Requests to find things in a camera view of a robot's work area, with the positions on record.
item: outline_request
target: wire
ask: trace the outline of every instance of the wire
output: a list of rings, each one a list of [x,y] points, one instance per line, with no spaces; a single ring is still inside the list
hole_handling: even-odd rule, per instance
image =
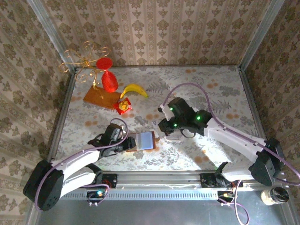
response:
[[[287,167],[289,167],[297,176],[298,178],[300,179],[300,172],[297,171],[297,169],[292,166],[290,163],[288,163],[284,158],[280,157],[278,154],[274,153],[272,150],[270,150],[269,148],[267,148],[266,146],[263,146],[262,144],[260,143],[257,143],[256,141],[252,140],[251,138],[247,137],[247,136],[244,136],[242,134],[239,134],[238,132],[234,131],[234,130],[231,130],[227,127],[225,127],[222,122],[220,122],[217,117],[215,116],[215,114],[213,113],[213,110],[211,108],[211,105],[210,105],[210,100],[209,100],[209,97],[208,97],[208,94],[207,92],[204,90],[203,87],[201,87],[200,85],[198,84],[195,84],[195,83],[191,83],[191,82],[188,82],[188,83],[182,83],[182,84],[179,84],[177,85],[175,88],[173,88],[170,93],[167,95],[167,97],[165,98],[165,101],[163,103],[163,106],[166,104],[168,98],[170,97],[170,95],[179,87],[183,86],[183,85],[191,85],[191,86],[195,86],[197,88],[199,88],[205,95],[205,98],[206,98],[206,101],[207,101],[207,106],[208,106],[208,110],[209,112],[211,113],[213,119],[223,128],[226,128],[226,130],[228,130],[230,133],[254,144],[254,145],[257,145],[259,147],[261,147],[262,149],[266,150],[269,154],[271,154],[272,156],[276,157],[277,159],[279,159],[281,162],[283,162],[285,165],[287,165]],[[300,182],[291,182],[291,181],[286,181],[286,180],[282,180],[282,179],[279,179],[279,178],[276,178],[278,181],[282,182],[282,183],[286,183],[288,185],[295,185],[295,186],[300,186]]]
[[[187,138],[187,139],[193,138],[193,137],[196,136],[196,133],[194,133],[194,135],[193,135],[192,137],[187,137],[187,136],[183,133],[183,130],[180,130],[180,133],[181,133],[185,138]]]
[[[82,186],[83,188],[94,188],[94,187],[101,187],[101,186],[106,187],[105,195],[99,202],[97,202],[97,205],[101,204],[103,202],[103,200],[108,196],[108,193],[110,191],[109,185],[107,185],[107,184],[89,184],[89,185]]]
[[[95,147],[95,148],[90,148],[90,149],[86,149],[86,150],[79,151],[79,152],[77,152],[77,153],[75,153],[75,154],[69,156],[68,158],[64,159],[63,161],[61,161],[60,163],[58,163],[58,164],[55,165],[54,167],[52,167],[52,168],[45,174],[45,176],[42,178],[42,180],[41,180],[41,182],[40,182],[40,184],[39,184],[39,186],[38,186],[38,188],[37,188],[36,196],[35,196],[35,198],[34,198],[34,207],[36,208],[36,210],[42,211],[42,210],[39,208],[39,206],[38,206],[38,196],[39,196],[39,193],[40,193],[40,191],[41,191],[41,188],[42,188],[43,183],[45,182],[46,178],[47,178],[47,177],[49,176],[49,174],[50,174],[53,170],[55,170],[58,166],[60,166],[61,164],[64,164],[64,163],[68,163],[68,162],[72,161],[73,159],[77,158],[78,156],[83,155],[83,154],[86,153],[86,152],[90,152],[90,151],[98,151],[99,149],[105,149],[105,148],[114,147],[114,146],[117,146],[117,145],[121,144],[123,141],[126,140],[126,138],[127,138],[127,136],[128,136],[128,126],[127,126],[127,123],[126,123],[124,120],[119,119],[119,118],[114,118],[114,119],[112,119],[112,120],[110,121],[110,123],[111,123],[113,120],[120,120],[122,123],[124,123],[125,128],[126,128],[126,134],[125,134],[125,136],[123,137],[123,139],[122,139],[121,141],[115,143],[115,144],[111,144],[111,145],[107,145],[107,146],[101,146],[101,147]]]
[[[240,225],[248,225],[248,224],[250,223],[250,216],[249,216],[249,213],[248,213],[247,209],[246,209],[243,205],[237,203],[238,187],[239,187],[240,183],[241,183],[241,180],[238,181],[237,186],[236,186],[236,189],[235,189],[235,193],[234,193],[234,202],[226,202],[226,201],[225,201],[224,199],[222,199],[222,198],[219,198],[219,201],[223,202],[224,204],[234,205],[235,216],[236,216],[236,218],[237,218],[239,224],[240,224]],[[242,221],[240,220],[240,217],[239,217],[239,214],[238,214],[237,206],[240,206],[240,207],[245,211],[245,213],[246,213],[246,216],[247,216],[247,222],[246,222],[245,224],[242,223]]]
[[[234,188],[236,188],[236,186],[235,186],[235,183],[234,183],[234,182],[231,182],[231,184],[232,184],[232,190],[231,190],[231,192],[230,192],[230,193],[232,193],[232,192],[233,192],[233,190],[234,190]]]

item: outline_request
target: patterned wallpaper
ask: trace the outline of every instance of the patterned wallpaper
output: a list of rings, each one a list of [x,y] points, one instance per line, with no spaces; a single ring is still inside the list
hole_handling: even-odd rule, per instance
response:
[[[239,64],[270,0],[42,0],[66,46],[115,66]]]
[[[286,0],[247,68],[267,136],[281,141],[300,170],[300,1]],[[296,179],[287,170],[289,179]],[[293,187],[300,211],[300,191]]]
[[[60,56],[24,0],[0,1],[0,225],[18,225],[22,194],[48,140],[68,76]]]

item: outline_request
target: wooden board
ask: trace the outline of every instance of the wooden board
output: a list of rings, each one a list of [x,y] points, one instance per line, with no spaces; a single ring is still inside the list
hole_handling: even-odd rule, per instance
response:
[[[108,109],[114,109],[113,104],[117,103],[120,99],[121,93],[118,92],[112,92],[108,93],[106,90],[103,88],[97,87],[95,90],[93,86],[89,89],[88,93],[86,93],[84,97],[84,101],[98,105],[104,108]]]

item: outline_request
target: small red toy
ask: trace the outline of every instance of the small red toy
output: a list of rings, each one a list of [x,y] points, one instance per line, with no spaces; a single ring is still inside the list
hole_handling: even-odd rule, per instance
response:
[[[107,92],[115,92],[119,86],[116,76],[108,71],[112,65],[113,61],[110,58],[101,58],[96,62],[98,69],[105,70],[102,75],[102,85]]]
[[[132,109],[131,103],[128,98],[124,99],[121,102],[113,104],[113,107],[118,111],[119,115],[122,115],[126,111]]]

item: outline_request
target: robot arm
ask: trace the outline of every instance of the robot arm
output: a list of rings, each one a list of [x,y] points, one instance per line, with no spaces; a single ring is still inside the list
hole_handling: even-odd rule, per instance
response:
[[[216,171],[216,179],[223,185],[228,185],[235,180],[252,180],[266,185],[272,186],[275,178],[281,172],[283,163],[275,158],[258,144],[268,147],[279,156],[284,156],[278,140],[271,138],[266,141],[262,138],[257,138],[245,134],[221,121],[222,126],[205,110],[195,112],[184,99],[177,97],[168,105],[158,109],[165,113],[166,118],[159,124],[159,128],[166,136],[173,133],[175,130],[184,129],[191,133],[198,133],[202,136],[213,138],[220,141],[229,147],[237,150],[246,156],[248,162],[228,163],[224,162]],[[255,141],[255,144],[243,139],[241,136],[248,137]]]
[[[82,148],[82,154],[77,154],[67,163],[62,163],[64,159],[52,161],[51,163],[42,160],[33,170],[23,189],[23,194],[34,202],[41,180],[48,171],[53,170],[53,167],[56,168],[47,176],[38,196],[37,205],[42,211],[51,209],[68,192],[88,184],[101,184],[102,171],[93,163],[103,157],[113,156],[135,147],[135,140],[133,137],[127,137],[121,144],[114,147],[95,151],[85,150],[118,143],[122,139],[122,132],[122,127],[110,124],[104,134],[90,140]]]

